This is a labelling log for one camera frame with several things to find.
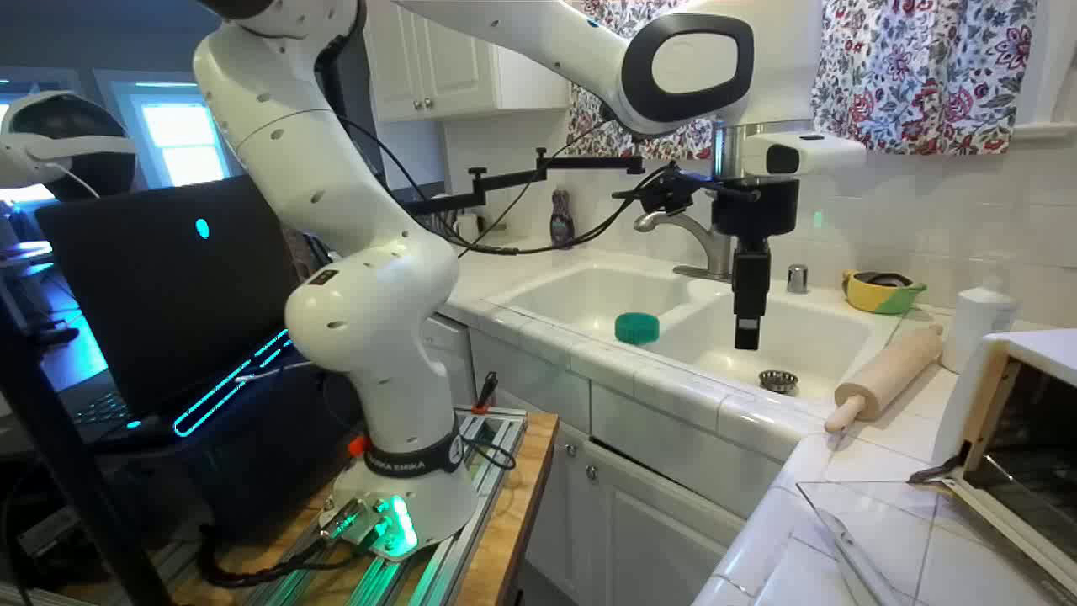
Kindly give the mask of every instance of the wooden rolling pin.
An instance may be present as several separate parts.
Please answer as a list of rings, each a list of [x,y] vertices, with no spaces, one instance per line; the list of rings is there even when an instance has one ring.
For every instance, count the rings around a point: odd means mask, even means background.
[[[942,330],[923,328],[905,339],[887,346],[853,382],[840,384],[840,412],[828,417],[831,436],[845,436],[853,421],[877,421],[899,402],[899,393],[942,357]]]

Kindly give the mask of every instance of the green light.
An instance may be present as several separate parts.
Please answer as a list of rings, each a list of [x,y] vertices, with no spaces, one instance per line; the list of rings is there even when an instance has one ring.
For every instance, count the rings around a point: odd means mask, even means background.
[[[386,561],[381,568],[371,568],[358,592],[349,596],[354,606],[383,602],[402,575],[403,561]]]
[[[383,516],[383,521],[375,528],[381,553],[386,560],[403,560],[409,553],[414,553],[417,535],[414,535],[409,501],[394,495],[394,497],[383,497],[377,511]]]
[[[360,516],[348,516],[338,528],[335,538],[342,538],[344,532],[349,532],[360,521]]]

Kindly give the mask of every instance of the computer monitor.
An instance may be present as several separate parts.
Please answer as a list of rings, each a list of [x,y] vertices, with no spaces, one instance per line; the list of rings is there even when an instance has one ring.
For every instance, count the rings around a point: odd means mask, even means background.
[[[303,281],[251,179],[39,212],[135,417],[176,417],[284,330]]]

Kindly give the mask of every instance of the white sink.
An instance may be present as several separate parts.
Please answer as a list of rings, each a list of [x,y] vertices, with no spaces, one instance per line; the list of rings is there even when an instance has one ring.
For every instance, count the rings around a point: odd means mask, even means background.
[[[887,346],[897,321],[850,309],[840,298],[768,298],[761,350],[733,350],[733,298],[724,293],[706,308],[665,328],[655,355],[731,376],[761,384],[761,370],[797,374],[796,397],[831,402],[836,388]]]
[[[899,321],[845,308],[836,291],[809,298],[772,286],[761,350],[733,350],[733,293],[729,282],[631,266],[575,266],[508,293],[511,309],[616,339],[620,313],[661,318],[661,339],[642,346],[673,363],[739,384],[761,384],[761,370],[797,374],[796,397],[831,402],[836,388],[868,363]]]
[[[575,330],[609,336],[620,313],[665,318],[692,302],[692,281],[642,276],[633,268],[579,266],[572,274],[544,281],[508,300],[508,308],[537,318],[568,323]]]

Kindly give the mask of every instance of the window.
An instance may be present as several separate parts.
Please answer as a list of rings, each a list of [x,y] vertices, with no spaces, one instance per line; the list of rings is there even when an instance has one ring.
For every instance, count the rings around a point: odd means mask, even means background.
[[[130,139],[137,147],[146,184],[196,184],[234,174],[226,144],[192,81],[110,78]]]
[[[7,108],[27,96],[39,96],[39,90],[72,90],[72,81],[63,75],[57,78],[0,78],[0,120],[7,116]],[[12,206],[27,206],[27,203],[47,203],[54,199],[45,184],[30,184],[30,190],[0,190],[0,203],[12,203]]]

